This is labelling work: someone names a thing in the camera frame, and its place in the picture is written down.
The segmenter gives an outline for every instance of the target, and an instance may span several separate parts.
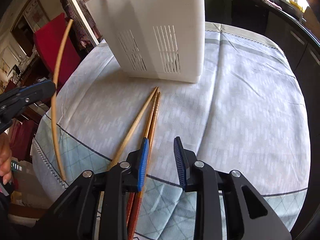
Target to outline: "metal screw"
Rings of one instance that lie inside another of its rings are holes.
[[[231,171],[231,174],[232,174],[232,176],[234,176],[236,178],[239,178],[241,176],[240,171],[237,171],[237,170]]]
[[[129,168],[130,167],[130,163],[128,162],[121,162],[120,163],[120,167],[123,169]]]
[[[92,171],[84,171],[82,173],[82,176],[84,176],[85,178],[90,178],[92,176]]]
[[[198,168],[202,168],[202,167],[204,167],[204,163],[202,161],[196,161],[195,166]]]

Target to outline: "ventilation slot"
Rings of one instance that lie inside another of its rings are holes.
[[[153,26],[165,72],[180,72],[178,46],[174,26]]]
[[[133,70],[147,71],[131,30],[119,32],[118,39],[131,63]]]

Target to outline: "wooden chopstick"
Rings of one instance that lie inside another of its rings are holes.
[[[156,93],[156,91],[158,90],[158,87],[155,87],[155,89],[153,90],[153,92],[151,93],[151,95],[149,96],[149,98],[147,99],[147,101],[145,102],[144,106],[142,107],[140,113],[138,114],[136,120],[134,120],[129,132],[127,133],[126,137],[124,138],[122,144],[120,145],[120,147],[118,148],[115,157],[113,158],[112,162],[109,164],[107,171],[109,171],[113,166],[118,164],[118,161],[120,159],[120,156],[123,152],[123,150],[125,149],[125,147],[127,146],[134,130],[137,128],[137,125],[141,119],[141,117],[143,116],[145,110],[147,109],[150,101],[153,98],[153,95]]]
[[[154,137],[154,132],[156,129],[156,120],[158,117],[158,110],[159,110],[159,102],[160,102],[160,96],[161,92],[158,93],[157,99],[156,99],[156,108],[153,113],[153,118],[150,126],[150,131],[148,134],[148,139],[149,139],[149,155],[148,155],[148,162],[147,162],[147,171],[146,174],[148,173],[148,168],[150,164],[150,155],[151,155],[151,149],[152,149],[152,144],[153,144],[153,137]],[[142,196],[143,196],[143,191],[144,191],[145,184],[143,185],[142,190],[136,194],[133,207],[132,207],[132,213],[130,216],[129,220],[129,225],[128,225],[128,240],[133,240],[134,232],[136,229],[137,225],[137,220],[138,220],[138,215],[140,211],[140,206],[142,202]]]
[[[64,31],[62,41],[60,44],[60,48],[57,55],[56,65],[54,67],[53,72],[53,82],[56,85],[56,89],[58,87],[58,77],[59,77],[59,71],[60,71],[60,65],[62,60],[62,55],[64,51],[64,47],[66,45],[68,35],[71,29],[71,25],[73,23],[73,20],[70,19],[67,25],[66,30]],[[56,109],[56,98],[57,98],[57,92],[54,93],[54,95],[51,98],[51,131],[52,131],[52,140],[53,140],[53,148],[54,153],[56,155],[57,164],[59,167],[60,175],[62,180],[66,180],[66,174],[63,169],[60,151],[59,151],[59,142],[58,142],[58,136],[57,136],[57,109]]]
[[[157,101],[157,97],[158,97],[158,89],[156,90],[155,98],[153,99],[153,104],[152,104],[151,111],[150,111],[150,114],[149,114],[149,118],[148,118],[148,121],[147,121],[147,124],[146,124],[146,129],[144,131],[143,137],[145,137],[145,138],[148,138],[148,134],[149,134],[149,131],[150,131],[150,126],[151,126],[152,118],[153,118],[153,112],[155,110],[156,101]],[[127,226],[129,224],[129,221],[130,221],[130,217],[131,217],[131,213],[132,213],[132,207],[133,207],[133,203],[134,203],[135,197],[136,197],[136,193],[130,192],[129,198],[128,198],[128,203],[127,203]]]

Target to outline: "white appliance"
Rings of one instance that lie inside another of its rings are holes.
[[[87,0],[86,5],[129,76],[199,81],[204,0]]]

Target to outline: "black kitchen counter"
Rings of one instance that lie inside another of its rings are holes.
[[[278,17],[280,17],[281,19],[283,19],[285,22],[291,25],[297,32],[299,32],[299,34],[301,34],[301,36],[305,38],[306,41],[309,42],[309,44],[312,45],[317,50],[317,52],[320,53],[320,42],[318,41],[318,39],[308,29],[306,29],[302,24],[300,24],[299,21],[297,21],[293,16],[273,6],[270,6],[265,2],[262,2],[261,0],[248,0],[248,1],[255,3],[257,6],[267,9],[269,12],[272,12]]]

